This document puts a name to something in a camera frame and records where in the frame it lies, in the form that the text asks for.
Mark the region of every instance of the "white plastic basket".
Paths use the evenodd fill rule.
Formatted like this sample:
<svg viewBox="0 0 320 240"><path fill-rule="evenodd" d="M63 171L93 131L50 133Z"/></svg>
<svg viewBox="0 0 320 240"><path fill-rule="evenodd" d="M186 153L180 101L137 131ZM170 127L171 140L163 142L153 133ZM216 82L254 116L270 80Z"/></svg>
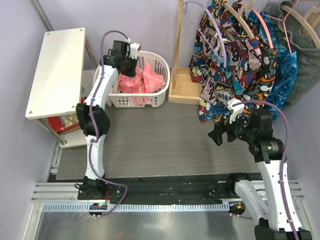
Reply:
<svg viewBox="0 0 320 240"><path fill-rule="evenodd" d="M164 103L166 91L170 84L169 66L166 60L158 54L149 51L139 51L137 65L144 69L145 63L150 64L155 73L163 76L165 86L154 93L122 93L118 89L118 81L116 81L106 101L109 107L113 104L116 108L143 108L145 105L151 105L153 108L156 108ZM95 70L93 85L97 80L100 67L98 66Z"/></svg>

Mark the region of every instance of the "gray garment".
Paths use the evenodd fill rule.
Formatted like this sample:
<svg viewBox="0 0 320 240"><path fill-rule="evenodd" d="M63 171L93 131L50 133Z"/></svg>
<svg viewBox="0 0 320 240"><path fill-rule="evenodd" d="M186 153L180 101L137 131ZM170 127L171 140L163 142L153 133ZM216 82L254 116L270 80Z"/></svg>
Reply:
<svg viewBox="0 0 320 240"><path fill-rule="evenodd" d="M280 5L284 4L292 7L290 1L270 2L265 6L270 16L282 19L287 12L280 9ZM275 19L270 19L276 34L276 39L284 46L288 46L285 36L283 23ZM293 85L292 91L285 100L284 107L294 104L307 89L320 80L320 49L317 49L314 41L310 36L301 34L302 25L293 16L289 15L285 22L285 27L290 40L292 51L297 52L298 74Z"/></svg>

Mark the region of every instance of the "wooden shelf board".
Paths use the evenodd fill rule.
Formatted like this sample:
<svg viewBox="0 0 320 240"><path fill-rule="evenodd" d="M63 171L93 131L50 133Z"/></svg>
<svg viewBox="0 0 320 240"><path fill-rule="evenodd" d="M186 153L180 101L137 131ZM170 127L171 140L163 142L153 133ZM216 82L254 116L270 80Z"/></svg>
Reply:
<svg viewBox="0 0 320 240"><path fill-rule="evenodd" d="M177 67L174 89L173 81L170 81L169 102L181 104L199 104L201 89L202 83L191 81L190 70L188 67Z"/></svg>

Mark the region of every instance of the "metal plate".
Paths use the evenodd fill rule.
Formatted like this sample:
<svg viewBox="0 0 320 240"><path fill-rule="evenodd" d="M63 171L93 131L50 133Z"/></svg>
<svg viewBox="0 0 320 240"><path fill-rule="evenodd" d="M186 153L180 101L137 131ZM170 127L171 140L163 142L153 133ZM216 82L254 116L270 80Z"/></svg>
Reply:
<svg viewBox="0 0 320 240"><path fill-rule="evenodd" d="M101 219L84 213L42 213L36 240L255 240L252 220L224 212L114 213ZM54 226L70 226L57 229Z"/></svg>

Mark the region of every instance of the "pink cloth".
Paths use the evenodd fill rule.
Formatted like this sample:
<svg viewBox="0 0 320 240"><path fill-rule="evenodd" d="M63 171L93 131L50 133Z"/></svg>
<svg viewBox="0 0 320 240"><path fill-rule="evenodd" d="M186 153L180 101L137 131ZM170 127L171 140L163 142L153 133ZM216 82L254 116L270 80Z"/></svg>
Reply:
<svg viewBox="0 0 320 240"><path fill-rule="evenodd" d="M136 66L133 77L121 73L118 77L118 88L126 94L149 94L165 85L164 77L155 73L149 63L144 65L143 71L139 66Z"/></svg>

